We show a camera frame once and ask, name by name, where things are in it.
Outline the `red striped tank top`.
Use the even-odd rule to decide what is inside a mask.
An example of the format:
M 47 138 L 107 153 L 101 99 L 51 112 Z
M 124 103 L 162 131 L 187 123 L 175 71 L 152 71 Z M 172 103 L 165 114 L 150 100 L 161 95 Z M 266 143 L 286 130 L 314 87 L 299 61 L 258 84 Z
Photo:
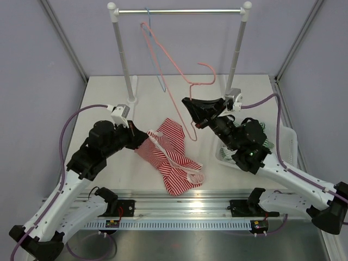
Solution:
M 186 156 L 185 135 L 179 123 L 167 118 L 157 130 L 147 134 L 135 152 L 160 172 L 170 195 L 178 196 L 202 186 L 202 164 Z

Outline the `green striped tank top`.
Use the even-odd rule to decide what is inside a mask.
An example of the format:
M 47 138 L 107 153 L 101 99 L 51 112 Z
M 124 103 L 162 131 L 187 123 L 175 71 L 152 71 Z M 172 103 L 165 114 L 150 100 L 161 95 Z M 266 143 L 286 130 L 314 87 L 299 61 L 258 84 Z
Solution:
M 223 162 L 235 164 L 244 171 L 263 167 L 263 160 L 271 154 L 272 145 L 264 132 L 264 125 L 253 118 L 246 118 L 240 124 L 227 119 L 226 127 L 219 138 L 219 156 Z

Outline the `blue wire hanger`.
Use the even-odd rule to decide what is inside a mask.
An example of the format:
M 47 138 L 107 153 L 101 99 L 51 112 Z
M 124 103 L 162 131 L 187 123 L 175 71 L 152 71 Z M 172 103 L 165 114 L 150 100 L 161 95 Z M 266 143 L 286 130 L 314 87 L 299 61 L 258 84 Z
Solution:
M 148 34 L 148 36 L 150 38 L 150 43 L 152 44 L 152 50 L 153 50 L 153 53 L 154 53 L 154 57 L 151 56 L 151 62 L 152 62 L 153 68 L 156 71 L 156 77 L 158 79 L 158 82 L 159 82 L 163 92 L 166 92 L 166 86 L 165 86 L 165 84 L 163 82 L 162 77 L 159 75 L 161 66 L 160 66 L 160 62 L 159 62 L 159 59 L 158 59 L 158 52 L 157 52 L 157 48 L 155 46 L 155 41 L 154 41 L 154 38 L 153 38 L 153 36 L 152 36 L 152 34 L 151 34 L 151 32 L 149 30 L 147 30 L 147 34 Z

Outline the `pink wire hanger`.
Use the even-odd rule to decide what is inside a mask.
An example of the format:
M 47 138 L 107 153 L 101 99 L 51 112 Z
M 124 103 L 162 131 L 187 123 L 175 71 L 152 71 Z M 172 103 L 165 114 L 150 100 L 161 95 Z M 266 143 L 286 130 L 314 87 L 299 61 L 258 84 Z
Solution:
M 181 77 L 182 80 L 179 80 L 179 83 L 180 83 L 182 86 L 183 86 L 183 83 L 186 82 L 186 85 L 187 85 L 188 88 L 189 88 L 189 98 L 190 98 L 190 99 L 192 99 L 192 88 L 193 88 L 194 86 L 209 86 L 209 85 L 213 85 L 213 84 L 215 83 L 215 81 L 216 81 L 216 73 L 215 73 L 215 70 L 214 70 L 210 65 L 205 64 L 205 63 L 198 63 L 198 65 L 204 66 L 204 67 L 206 67 L 206 68 L 208 68 L 208 69 L 211 70 L 211 72 L 213 73 L 213 79 L 212 79 L 212 81 L 210 81 L 210 82 L 192 82 L 192 81 L 190 81 L 189 79 L 187 79 L 187 77 L 184 75 L 184 73 L 181 71 L 181 69 L 178 67 L 178 65 L 175 63 L 175 61 L 174 61 L 174 60 L 172 59 L 172 57 L 169 55 L 168 51 L 160 44 L 160 42 L 159 42 L 158 39 L 156 38 L 155 34 L 153 33 L 153 31 L 152 31 L 150 25 L 147 24 L 146 22 L 141 22 L 141 23 L 140 23 L 140 27 L 141 27 L 142 34 L 143 34 L 143 36 L 144 36 L 144 38 L 145 38 L 145 41 L 146 41 L 146 46 L 147 46 L 147 48 L 148 48 L 148 50 L 149 50 L 149 52 L 150 52 L 150 57 L 151 57 L 151 56 L 154 57 L 154 53 L 153 53 L 153 50 L 152 50 L 152 44 L 150 43 L 150 38 L 149 38 L 149 36 L 148 36 L 148 34 L 147 34 L 147 30 L 149 30 L 149 31 L 151 32 L 151 34 L 152 34 L 152 36 L 153 36 L 153 38 L 154 38 L 154 41 L 155 41 L 155 46 L 156 46 L 156 48 L 161 49 L 161 51 L 165 54 L 165 56 L 167 57 L 167 59 L 169 60 L 169 62 L 175 67 L 175 69 L 176 69 L 177 72 L 179 73 L 178 75 L 172 76 L 172 78 L 175 77 L 176 79 L 178 79 L 178 77 Z M 191 125 L 191 127 L 192 127 L 193 132 L 194 132 L 194 136 L 192 136 L 192 135 L 190 134 L 190 132 L 188 131 L 188 128 L 187 128 L 187 126 L 186 126 L 186 124 L 185 124 L 185 122 L 184 122 L 184 120 L 183 120 L 183 118 L 182 118 L 182 114 L 181 114 L 181 112 L 180 112 L 180 110 L 179 110 L 179 108 L 178 108 L 178 106 L 177 106 L 177 104 L 176 104 L 176 100 L 174 99 L 174 97 L 173 97 L 173 95 L 172 95 L 172 93 L 171 93 L 171 90 L 170 90 L 170 88 L 169 88 L 169 86 L 168 86 L 168 84 L 167 84 L 167 82 L 166 82 L 166 78 L 165 78 L 165 75 L 163 74 L 162 69 L 160 69 L 160 74 L 159 74 L 159 75 L 160 75 L 160 76 L 162 77 L 162 79 L 163 79 L 163 82 L 164 82 L 164 84 L 165 84 L 165 86 L 166 86 L 166 92 L 169 94 L 169 97 L 170 97 L 170 99 L 171 99 L 171 101 L 172 101 L 172 104 L 173 104 L 173 106 L 174 106 L 174 108 L 175 108 L 175 111 L 176 111 L 176 113 L 177 113 L 177 115 L 178 115 L 178 117 L 179 117 L 179 119 L 180 119 L 180 121 L 181 121 L 181 123 L 182 123 L 182 126 L 183 126 L 184 130 L 186 131 L 186 133 L 187 133 L 189 139 L 192 140 L 193 142 L 197 141 L 197 134 L 196 134 L 196 131 L 195 131 L 195 128 L 194 128 L 194 125 L 193 125 L 193 121 L 191 121 L 191 124 L 190 124 L 190 125 Z

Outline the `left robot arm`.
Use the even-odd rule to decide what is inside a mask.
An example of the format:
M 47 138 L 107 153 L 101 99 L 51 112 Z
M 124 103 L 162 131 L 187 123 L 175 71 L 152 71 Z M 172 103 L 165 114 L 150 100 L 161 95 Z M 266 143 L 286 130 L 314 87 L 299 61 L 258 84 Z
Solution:
M 136 150 L 147 138 L 148 134 L 138 130 L 131 120 L 125 125 L 96 122 L 65 165 L 61 182 L 49 198 L 29 221 L 15 225 L 9 235 L 36 260 L 55 260 L 86 223 L 118 212 L 117 194 L 101 187 L 75 213 L 66 215 L 80 193 L 106 168 L 109 157 L 123 148 Z

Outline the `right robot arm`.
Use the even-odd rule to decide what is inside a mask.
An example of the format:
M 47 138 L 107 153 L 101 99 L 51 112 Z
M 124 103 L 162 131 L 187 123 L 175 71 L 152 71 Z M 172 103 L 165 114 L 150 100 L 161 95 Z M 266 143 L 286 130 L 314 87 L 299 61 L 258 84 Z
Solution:
M 210 128 L 234 152 L 232 160 L 236 168 L 290 189 L 290 192 L 279 193 L 254 188 L 237 209 L 241 216 L 292 214 L 310 220 L 329 234 L 340 233 L 346 224 L 346 183 L 325 182 L 286 164 L 279 152 L 273 153 L 264 145 L 267 136 L 258 120 L 247 117 L 235 124 L 232 102 L 223 98 L 205 101 L 185 97 L 182 103 L 198 129 Z

